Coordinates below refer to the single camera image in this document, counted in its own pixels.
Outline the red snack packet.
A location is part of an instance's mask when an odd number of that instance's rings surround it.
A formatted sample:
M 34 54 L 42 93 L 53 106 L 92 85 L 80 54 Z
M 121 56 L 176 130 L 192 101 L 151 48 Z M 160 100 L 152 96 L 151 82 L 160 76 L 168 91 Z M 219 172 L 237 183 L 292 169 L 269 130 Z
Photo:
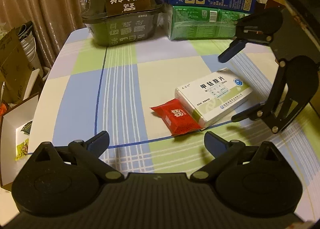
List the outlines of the red snack packet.
M 187 134 L 200 130 L 201 126 L 183 108 L 178 99 L 173 99 L 165 104 L 151 107 L 169 128 L 172 136 Z

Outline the white green medicine box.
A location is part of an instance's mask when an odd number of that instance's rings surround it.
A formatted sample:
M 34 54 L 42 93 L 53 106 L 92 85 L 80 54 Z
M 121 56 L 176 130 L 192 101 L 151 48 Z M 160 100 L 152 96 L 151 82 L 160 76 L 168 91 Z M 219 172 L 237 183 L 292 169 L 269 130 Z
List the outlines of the white green medicine box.
M 252 88 L 224 68 L 175 89 L 175 98 L 204 129 L 247 101 Z

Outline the checkered tablecloth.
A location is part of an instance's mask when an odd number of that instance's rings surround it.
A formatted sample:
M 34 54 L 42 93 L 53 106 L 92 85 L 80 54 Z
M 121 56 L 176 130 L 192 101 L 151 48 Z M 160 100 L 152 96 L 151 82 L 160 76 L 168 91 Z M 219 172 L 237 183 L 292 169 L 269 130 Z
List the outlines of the checkered tablecloth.
M 265 101 L 278 68 L 272 51 L 248 44 L 221 64 L 218 55 L 228 45 L 172 42 L 158 29 L 151 39 L 105 48 L 94 44 L 87 29 L 72 32 L 41 92 L 29 151 L 43 141 L 65 146 L 105 130 L 110 146 L 101 158 L 124 174 L 194 172 L 212 159 L 204 132 L 172 137 L 152 107 L 172 100 L 177 87 L 222 68 L 253 89 L 237 113 Z

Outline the yellow snack packet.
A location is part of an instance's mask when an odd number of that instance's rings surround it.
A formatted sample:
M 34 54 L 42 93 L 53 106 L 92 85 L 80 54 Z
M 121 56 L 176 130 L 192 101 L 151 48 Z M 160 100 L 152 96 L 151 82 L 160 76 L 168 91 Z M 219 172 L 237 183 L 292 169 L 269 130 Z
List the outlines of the yellow snack packet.
M 29 139 L 25 139 L 22 143 L 16 146 L 15 161 L 20 160 L 24 156 L 28 155 Z

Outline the white open cardboard box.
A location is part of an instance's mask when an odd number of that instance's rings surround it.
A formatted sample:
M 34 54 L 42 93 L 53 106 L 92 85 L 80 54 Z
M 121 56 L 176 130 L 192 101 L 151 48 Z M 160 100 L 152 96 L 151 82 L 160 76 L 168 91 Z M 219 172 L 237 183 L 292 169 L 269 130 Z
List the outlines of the white open cardboard box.
M 38 101 L 39 95 L 35 94 L 1 116 L 1 188 L 6 191 L 11 191 L 13 181 L 28 160 L 26 155 L 15 161 L 16 146 L 30 139 L 22 129 L 32 122 Z

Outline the brown cardboard boxes stack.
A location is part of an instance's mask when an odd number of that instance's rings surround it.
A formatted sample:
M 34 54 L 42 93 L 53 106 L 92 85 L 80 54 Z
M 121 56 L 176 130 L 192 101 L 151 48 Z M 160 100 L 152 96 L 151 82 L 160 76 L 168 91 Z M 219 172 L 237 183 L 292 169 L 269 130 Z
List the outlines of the brown cardboard boxes stack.
M 19 103 L 23 100 L 32 67 L 22 48 L 15 29 L 1 39 L 1 85 L 5 85 L 3 100 Z

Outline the green shrink-wrapped drink pack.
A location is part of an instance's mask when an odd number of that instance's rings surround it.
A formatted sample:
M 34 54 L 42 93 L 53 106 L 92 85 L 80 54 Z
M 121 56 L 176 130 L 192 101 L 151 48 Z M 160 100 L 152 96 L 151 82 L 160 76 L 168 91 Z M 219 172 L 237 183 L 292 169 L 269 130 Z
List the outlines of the green shrink-wrapped drink pack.
M 247 13 L 208 7 L 167 5 L 163 29 L 170 40 L 231 39 L 235 25 Z

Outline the white bowls stack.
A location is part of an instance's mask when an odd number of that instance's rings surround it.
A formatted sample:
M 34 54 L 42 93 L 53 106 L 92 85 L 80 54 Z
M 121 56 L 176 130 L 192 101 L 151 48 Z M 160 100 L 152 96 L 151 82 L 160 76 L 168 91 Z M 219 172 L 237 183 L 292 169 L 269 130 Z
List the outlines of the white bowls stack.
M 28 21 L 17 29 L 17 34 L 31 67 L 33 70 L 39 69 L 39 75 L 40 77 L 43 77 L 43 68 L 37 54 L 36 40 L 33 30 L 33 22 Z

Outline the black Honglu food box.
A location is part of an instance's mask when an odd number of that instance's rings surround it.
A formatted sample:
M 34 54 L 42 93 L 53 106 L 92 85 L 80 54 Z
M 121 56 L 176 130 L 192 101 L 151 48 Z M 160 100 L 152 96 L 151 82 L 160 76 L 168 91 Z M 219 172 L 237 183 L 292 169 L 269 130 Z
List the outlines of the black Honglu food box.
M 96 44 L 116 46 L 153 36 L 161 0 L 82 0 L 81 18 Z

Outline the beige pink curtain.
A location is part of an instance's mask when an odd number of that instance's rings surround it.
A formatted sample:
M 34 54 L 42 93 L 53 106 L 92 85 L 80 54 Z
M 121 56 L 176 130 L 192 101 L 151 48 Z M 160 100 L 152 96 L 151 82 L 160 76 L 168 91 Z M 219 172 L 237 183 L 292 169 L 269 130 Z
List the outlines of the beige pink curtain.
M 1 0 L 1 22 L 9 29 L 33 22 L 37 53 L 51 68 L 69 34 L 83 28 L 80 0 Z

